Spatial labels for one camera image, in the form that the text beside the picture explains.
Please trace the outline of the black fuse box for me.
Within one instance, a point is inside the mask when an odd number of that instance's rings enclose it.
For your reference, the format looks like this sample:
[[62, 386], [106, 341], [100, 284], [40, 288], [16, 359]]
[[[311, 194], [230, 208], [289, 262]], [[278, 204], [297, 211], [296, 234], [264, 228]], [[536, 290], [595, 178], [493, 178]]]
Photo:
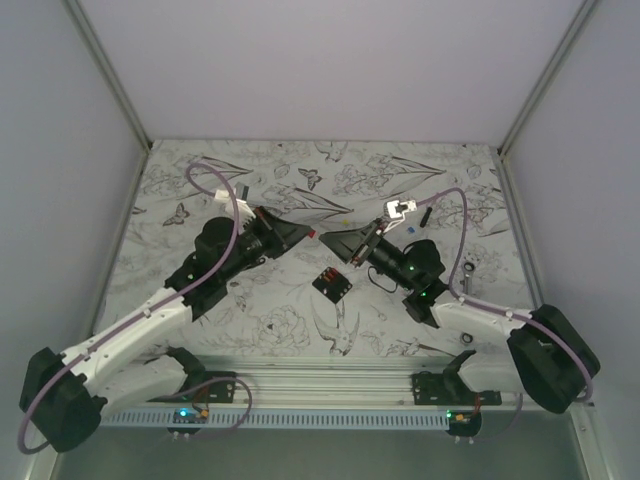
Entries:
[[352, 289], [351, 282], [333, 267], [323, 270], [312, 286], [333, 304], [338, 304]]

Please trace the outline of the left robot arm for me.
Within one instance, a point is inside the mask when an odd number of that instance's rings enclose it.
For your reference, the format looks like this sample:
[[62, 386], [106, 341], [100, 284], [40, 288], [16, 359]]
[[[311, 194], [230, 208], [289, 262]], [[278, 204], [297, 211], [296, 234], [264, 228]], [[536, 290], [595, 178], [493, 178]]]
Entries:
[[194, 252], [143, 305], [61, 353], [45, 347], [30, 358], [19, 399], [24, 413], [19, 450], [38, 451], [25, 442], [28, 426], [44, 437], [45, 447], [64, 453], [87, 440], [110, 413], [155, 398], [197, 399], [204, 389], [204, 368], [186, 349], [172, 349], [138, 367], [131, 361], [209, 312], [236, 275], [282, 256], [311, 231], [262, 207], [254, 208], [244, 223], [209, 220], [194, 241]]

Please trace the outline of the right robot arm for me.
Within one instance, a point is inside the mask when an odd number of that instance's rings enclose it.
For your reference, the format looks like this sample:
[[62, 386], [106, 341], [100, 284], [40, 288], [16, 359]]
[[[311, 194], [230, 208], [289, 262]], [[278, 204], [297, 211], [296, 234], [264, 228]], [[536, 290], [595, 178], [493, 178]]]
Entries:
[[441, 279], [445, 267], [433, 241], [399, 249], [384, 238], [377, 221], [324, 233], [320, 240], [344, 263], [368, 264], [406, 290], [403, 305], [417, 323], [455, 330], [494, 347], [492, 353], [468, 347], [437, 375], [446, 402], [466, 404], [485, 392], [525, 394], [561, 414], [572, 403], [590, 399], [600, 362], [558, 308], [509, 309], [458, 293]]

